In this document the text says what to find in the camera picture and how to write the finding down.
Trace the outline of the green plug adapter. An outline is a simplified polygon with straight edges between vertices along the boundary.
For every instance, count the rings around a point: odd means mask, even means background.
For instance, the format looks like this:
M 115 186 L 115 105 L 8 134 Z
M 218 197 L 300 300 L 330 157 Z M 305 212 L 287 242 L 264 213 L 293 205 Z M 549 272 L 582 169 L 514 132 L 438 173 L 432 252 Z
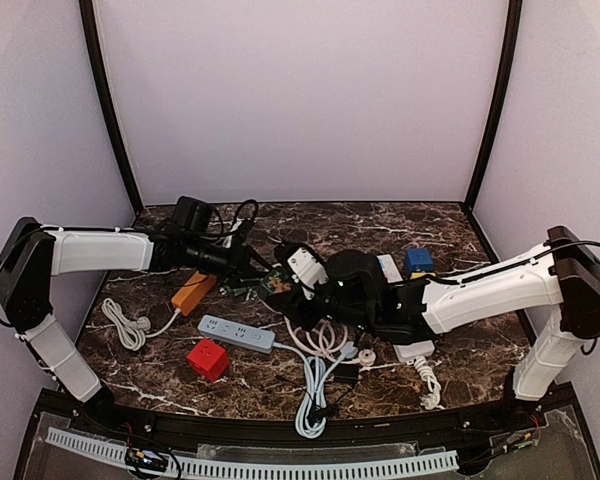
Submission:
M 229 286 L 229 285 L 223 285 L 220 288 L 220 293 L 223 296 L 227 296 L 229 298 L 237 298 L 242 295 L 247 295 L 250 292 L 250 290 L 251 290 L 251 288 L 249 286 L 234 287 L 234 286 Z

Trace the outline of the white power strip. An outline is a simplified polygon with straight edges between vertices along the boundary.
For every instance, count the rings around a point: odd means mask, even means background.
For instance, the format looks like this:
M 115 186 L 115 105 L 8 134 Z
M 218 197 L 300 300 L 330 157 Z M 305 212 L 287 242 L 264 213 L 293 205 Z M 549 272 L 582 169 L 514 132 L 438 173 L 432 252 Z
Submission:
M 396 262 L 390 254 L 378 255 L 381 270 L 389 283 L 397 283 L 402 280 L 401 273 Z M 418 357 L 429 357 L 435 351 L 432 340 L 424 340 L 409 345 L 400 345 L 394 341 L 391 342 L 398 361 L 413 365 Z

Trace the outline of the yellow cube socket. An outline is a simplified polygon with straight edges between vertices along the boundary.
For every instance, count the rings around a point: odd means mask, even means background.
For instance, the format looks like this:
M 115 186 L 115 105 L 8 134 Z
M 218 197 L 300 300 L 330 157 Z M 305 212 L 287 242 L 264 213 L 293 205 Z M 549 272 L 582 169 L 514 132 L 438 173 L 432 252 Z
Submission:
M 410 280 L 414 280 L 414 279 L 418 279 L 418 278 L 429 278 L 429 277 L 436 277 L 436 273 L 435 272 L 421 272 L 421 271 L 416 271 L 416 272 L 412 272 L 410 275 Z

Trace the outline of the blue cube socket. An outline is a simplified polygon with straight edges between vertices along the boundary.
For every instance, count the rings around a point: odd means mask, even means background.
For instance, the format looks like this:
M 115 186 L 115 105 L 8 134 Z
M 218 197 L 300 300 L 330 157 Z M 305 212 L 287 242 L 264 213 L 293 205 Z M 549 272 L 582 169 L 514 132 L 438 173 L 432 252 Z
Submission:
M 411 248 L 405 252 L 405 274 L 411 278 L 418 273 L 432 273 L 434 261 L 427 248 Z

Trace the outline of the black plug adapter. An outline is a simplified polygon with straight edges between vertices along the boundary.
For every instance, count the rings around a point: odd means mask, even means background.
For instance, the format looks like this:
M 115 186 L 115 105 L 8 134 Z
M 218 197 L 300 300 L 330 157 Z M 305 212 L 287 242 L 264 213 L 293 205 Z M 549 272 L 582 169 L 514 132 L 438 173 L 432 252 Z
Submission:
M 358 365 L 338 365 L 333 370 L 333 381 L 339 384 L 356 385 L 359 375 L 360 367 Z

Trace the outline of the light blue power strip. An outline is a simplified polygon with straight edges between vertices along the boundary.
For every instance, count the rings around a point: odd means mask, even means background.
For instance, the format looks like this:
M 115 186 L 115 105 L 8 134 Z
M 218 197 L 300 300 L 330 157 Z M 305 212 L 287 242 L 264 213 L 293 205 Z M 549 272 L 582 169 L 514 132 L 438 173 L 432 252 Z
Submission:
M 198 324 L 201 335 L 212 340 L 224 341 L 259 353 L 270 354 L 274 348 L 274 332 L 243 325 L 224 318 L 204 315 Z

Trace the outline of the red cube socket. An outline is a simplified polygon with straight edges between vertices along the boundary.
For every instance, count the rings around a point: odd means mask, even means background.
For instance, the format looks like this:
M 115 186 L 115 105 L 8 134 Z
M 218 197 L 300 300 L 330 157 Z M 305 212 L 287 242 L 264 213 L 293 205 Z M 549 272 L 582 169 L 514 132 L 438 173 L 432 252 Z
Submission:
M 208 338 L 201 339 L 187 355 L 190 367 L 210 382 L 216 382 L 229 368 L 227 351 Z

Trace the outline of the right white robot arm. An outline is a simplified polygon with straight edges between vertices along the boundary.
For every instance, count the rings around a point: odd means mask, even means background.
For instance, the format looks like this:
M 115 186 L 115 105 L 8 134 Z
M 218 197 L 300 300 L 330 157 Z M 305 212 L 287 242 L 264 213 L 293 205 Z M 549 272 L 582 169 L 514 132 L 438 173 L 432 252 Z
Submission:
M 304 244 L 284 242 L 275 255 L 293 285 L 268 302 L 304 330 L 331 320 L 400 345 L 548 306 L 547 324 L 508 379 L 511 397 L 537 402 L 576 352 L 600 338 L 600 260 L 591 251 L 596 242 L 580 240 L 563 226 L 547 235 L 545 242 L 504 262 L 394 283 L 372 254 L 348 249 L 322 259 Z

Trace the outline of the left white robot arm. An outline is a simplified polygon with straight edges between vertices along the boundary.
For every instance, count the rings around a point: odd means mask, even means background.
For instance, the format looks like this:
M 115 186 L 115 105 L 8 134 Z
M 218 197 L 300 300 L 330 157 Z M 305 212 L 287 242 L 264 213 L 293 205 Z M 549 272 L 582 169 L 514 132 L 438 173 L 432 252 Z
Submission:
M 0 253 L 0 324 L 15 330 L 61 387 L 83 404 L 110 403 L 111 391 L 56 319 L 50 301 L 55 276 L 90 271 L 163 272 L 193 268 L 219 281 L 256 284 L 269 263 L 246 238 L 244 222 L 222 235 L 182 227 L 162 229 L 60 227 L 20 218 Z

